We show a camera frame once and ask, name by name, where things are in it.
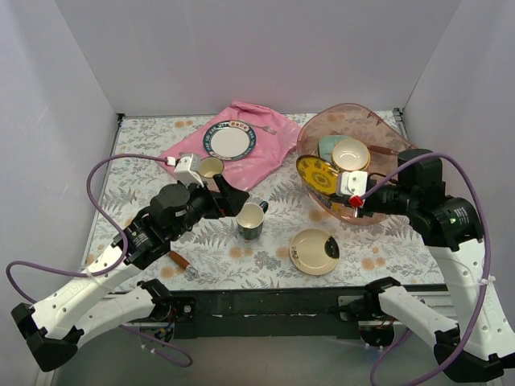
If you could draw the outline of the cream bowl pink rim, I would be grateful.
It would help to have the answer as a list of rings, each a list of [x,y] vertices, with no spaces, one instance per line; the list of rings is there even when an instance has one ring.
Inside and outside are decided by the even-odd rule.
[[[365,170],[369,166],[370,153],[363,142],[354,138],[345,138],[333,147],[331,160],[340,170]]]

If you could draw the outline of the yellow patterned plate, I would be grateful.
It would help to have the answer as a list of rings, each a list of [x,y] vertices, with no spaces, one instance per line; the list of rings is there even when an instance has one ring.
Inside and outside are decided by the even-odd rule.
[[[336,193],[340,172],[331,163],[315,155],[302,155],[297,158],[295,167],[311,189],[326,196]]]

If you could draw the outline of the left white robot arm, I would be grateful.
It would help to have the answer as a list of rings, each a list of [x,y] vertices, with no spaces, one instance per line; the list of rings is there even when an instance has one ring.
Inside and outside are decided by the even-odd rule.
[[[167,255],[171,244],[202,219],[240,213],[249,193],[230,186],[222,175],[214,181],[216,191],[203,183],[166,185],[91,265],[45,299],[11,311],[41,371],[56,370],[89,340],[126,322],[168,319],[175,306],[158,279],[110,300],[105,295]]]

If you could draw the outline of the cream plate black brushstroke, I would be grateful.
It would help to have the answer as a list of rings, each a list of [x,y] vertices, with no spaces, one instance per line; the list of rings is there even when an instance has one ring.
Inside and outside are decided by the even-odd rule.
[[[290,259],[301,272],[322,276],[330,273],[340,261],[340,248],[334,236],[321,229],[305,229],[289,244]]]

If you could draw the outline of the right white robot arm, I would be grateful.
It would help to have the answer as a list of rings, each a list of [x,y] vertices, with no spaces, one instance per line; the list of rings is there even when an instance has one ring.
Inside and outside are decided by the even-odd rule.
[[[397,169],[353,201],[358,217],[409,220],[443,275],[456,317],[442,316],[391,277],[369,283],[357,311],[393,317],[432,349],[439,365],[417,384],[440,372],[456,383],[488,382],[513,368],[514,332],[490,274],[490,237],[477,194],[470,192],[471,201],[447,195],[444,159],[430,150],[404,150]]]

